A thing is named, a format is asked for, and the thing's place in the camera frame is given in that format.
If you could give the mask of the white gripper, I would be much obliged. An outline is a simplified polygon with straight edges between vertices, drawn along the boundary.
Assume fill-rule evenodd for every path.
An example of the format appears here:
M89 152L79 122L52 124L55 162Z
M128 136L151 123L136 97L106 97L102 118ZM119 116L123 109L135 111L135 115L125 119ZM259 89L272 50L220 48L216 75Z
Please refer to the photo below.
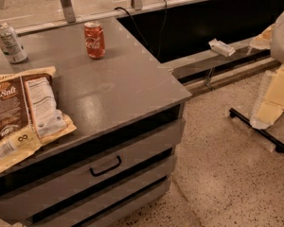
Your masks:
M284 11L252 39L249 46L255 49L269 49L271 56L284 63ZM266 71L258 89L257 100L251 111L250 124L254 129L265 130L284 113L284 64L277 70Z

